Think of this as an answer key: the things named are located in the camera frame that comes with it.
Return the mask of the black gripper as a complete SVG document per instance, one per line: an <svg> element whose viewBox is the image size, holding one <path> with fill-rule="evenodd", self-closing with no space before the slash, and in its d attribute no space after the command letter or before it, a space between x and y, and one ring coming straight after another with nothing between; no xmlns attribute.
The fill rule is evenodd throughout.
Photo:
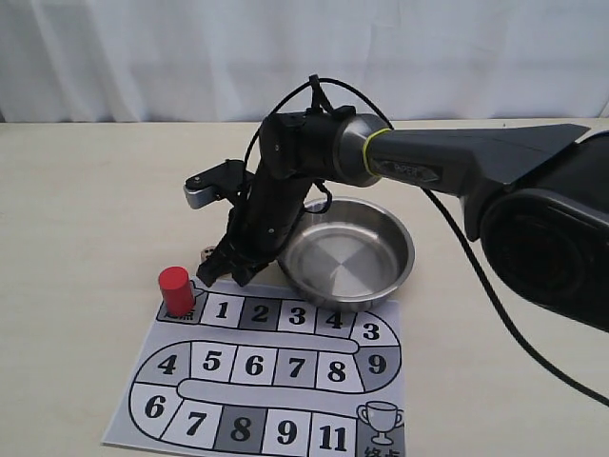
<svg viewBox="0 0 609 457"><path fill-rule="evenodd" d="M212 286L231 275L240 287L247 286L278 257L312 185L311 177L277 179L268 169L258 169L247 199L235 210L218 244L219 250L213 250L197 268L199 280Z"/></svg>

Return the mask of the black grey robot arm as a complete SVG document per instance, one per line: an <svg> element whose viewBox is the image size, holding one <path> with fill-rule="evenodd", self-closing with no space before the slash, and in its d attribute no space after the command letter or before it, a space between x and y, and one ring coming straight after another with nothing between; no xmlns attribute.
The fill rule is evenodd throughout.
<svg viewBox="0 0 609 457"><path fill-rule="evenodd" d="M608 135L554 124L393 129L351 107L269 114L255 172L228 160L187 181L232 203L226 234L197 269L206 285L245 285L277 259L323 181L386 178L457 197L469 241L526 301L608 328Z"/></svg>

